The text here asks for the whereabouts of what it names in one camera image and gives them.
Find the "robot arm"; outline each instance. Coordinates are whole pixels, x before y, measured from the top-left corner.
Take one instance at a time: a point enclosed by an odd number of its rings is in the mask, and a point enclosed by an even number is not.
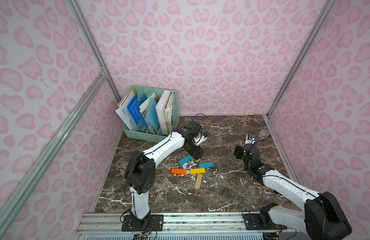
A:
[[[253,135],[247,135],[245,145],[236,146],[234,155],[242,159],[253,180],[270,187],[291,200],[302,211],[269,204],[260,210],[261,224],[282,224],[309,235],[312,240],[341,240],[352,228],[336,197],[329,192],[318,193],[262,164]]]
[[[125,170],[125,179],[129,183],[132,196],[130,215],[141,226],[149,223],[149,190],[155,182],[155,169],[175,150],[184,147],[194,158],[200,159],[204,153],[199,146],[207,140],[207,133],[192,120],[186,127],[176,127],[173,132],[155,146],[143,152],[135,150],[130,156]]]

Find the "file organizer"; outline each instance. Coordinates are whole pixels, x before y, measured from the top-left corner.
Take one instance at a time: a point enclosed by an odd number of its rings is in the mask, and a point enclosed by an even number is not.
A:
[[[142,98],[142,96],[145,94],[147,97],[150,97],[150,95],[155,92],[157,96],[160,98],[163,92],[167,89],[161,89],[161,88],[149,88],[149,87],[142,87],[142,86],[131,86],[129,91],[134,88],[136,93],[138,93],[138,100]],[[172,114],[172,122],[173,122],[173,128],[177,127],[178,120],[180,117],[178,116],[178,99],[177,99],[177,91],[175,90],[169,90],[174,94],[173,99],[173,114]],[[161,129],[159,129],[157,134],[153,134],[147,129],[143,122],[139,122],[136,129],[134,131],[131,131],[127,126],[124,128],[124,132],[127,137],[133,138],[133,139],[139,139],[149,142],[160,142],[164,140],[167,136],[162,134]]]

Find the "brown marble tabletop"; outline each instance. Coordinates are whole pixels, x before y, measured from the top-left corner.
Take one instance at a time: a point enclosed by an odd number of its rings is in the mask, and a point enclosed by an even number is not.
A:
[[[179,126],[186,126],[192,117],[180,117]],[[178,161],[188,155],[184,149],[174,151],[156,169],[156,181],[149,191],[149,207],[152,212],[208,212],[208,211],[258,211],[271,202],[286,208],[298,207],[284,196],[260,185],[243,170],[243,162],[233,155],[236,144],[245,143],[246,134],[255,134],[268,129],[262,116],[209,116],[211,127],[208,138],[201,144],[205,153],[201,161],[188,162],[187,169],[198,168],[199,163],[213,162],[214,167],[206,169],[201,189],[195,189],[195,175],[173,175],[172,168],[183,167]],[[203,129],[208,129],[204,116],[197,116]],[[95,213],[120,213],[131,207],[131,198],[124,194],[124,171],[130,153],[143,151],[154,146],[154,142],[130,139],[122,135],[107,175]],[[285,166],[269,136],[257,144],[261,159],[288,177]]]

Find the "aluminum frame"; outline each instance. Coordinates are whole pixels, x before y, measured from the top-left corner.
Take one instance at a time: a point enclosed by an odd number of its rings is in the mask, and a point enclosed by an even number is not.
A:
[[[289,178],[295,182],[297,182],[300,185],[302,184],[302,181],[298,175],[298,172],[296,168],[293,165],[293,161],[289,158],[288,152],[286,151],[286,147],[284,146],[283,142],[278,136],[278,133],[276,131],[276,128],[272,124],[271,120],[268,118],[268,116],[264,116],[264,120],[266,123],[266,126],[268,127],[268,130],[272,136],[272,139],[274,141],[274,144],[276,145],[276,148],[278,150],[278,153],[280,154],[281,160],[283,161],[283,164],[286,168],[286,171],[288,172]]]
[[[61,125],[56,135],[49,142],[46,149],[38,157],[29,172],[21,180],[19,186],[15,189],[11,197],[0,210],[0,239],[5,235],[6,231],[16,218],[19,211],[22,209],[34,188],[37,186],[41,177],[45,174],[49,165],[57,156],[61,147],[64,145],[70,133],[81,119],[89,104],[96,96],[102,84],[109,79],[106,73],[100,73],[94,83],[89,87],[81,100],[72,110],[65,122]]]
[[[176,233],[196,233],[208,236],[211,233],[272,233],[276,230],[246,230],[241,212],[187,212],[158,213],[164,215],[163,231],[159,235],[169,238]],[[121,214],[84,214],[78,226],[75,240],[86,240],[91,235],[131,234],[136,232],[121,232]],[[283,231],[283,237],[290,237],[295,230],[288,228]],[[310,239],[305,233],[297,231],[291,240]]]
[[[96,42],[94,41],[94,38],[93,38],[92,33],[89,29],[89,26],[86,23],[86,20],[85,20],[85,17],[84,17],[84,14],[82,12],[82,9],[81,9],[80,5],[77,3],[76,0],[66,0],[66,2],[69,5],[69,7],[72,11],[72,14],[74,15],[78,25],[80,26],[81,31],[84,34],[84,37],[85,37],[86,41],[88,42],[90,49],[93,52],[93,56],[96,59],[98,66],[105,73],[109,73],[109,71],[106,67],[106,64],[104,62],[104,59],[101,56],[100,50],[99,50],[98,46],[96,45]],[[118,94],[118,91],[117,91],[117,89],[114,85],[114,82],[113,82],[110,75],[109,75],[109,78],[107,79],[107,81],[108,81],[108,83],[111,87],[113,95],[117,99],[117,102],[121,101],[121,97]]]
[[[336,4],[337,0],[326,0],[324,6],[320,14],[318,15],[316,21],[314,22],[309,35],[306,37],[306,41],[304,42],[300,52],[297,55],[296,60],[294,61],[289,73],[286,75],[285,81],[282,84],[280,90],[278,91],[276,97],[272,105],[269,108],[268,116],[271,117],[277,109],[278,104],[281,102],[284,93],[288,89],[288,86],[293,80],[294,74],[297,72],[298,68],[301,66],[303,60],[305,59],[310,47],[312,46],[313,42],[315,41],[318,33],[323,28],[326,20],[329,18],[332,10],[334,9],[334,5]]]

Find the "yellow wooden block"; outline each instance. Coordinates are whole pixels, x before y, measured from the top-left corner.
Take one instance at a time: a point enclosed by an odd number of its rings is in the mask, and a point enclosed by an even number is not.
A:
[[[191,169],[190,174],[199,174],[199,173],[205,173],[205,168],[196,168],[196,169]]]

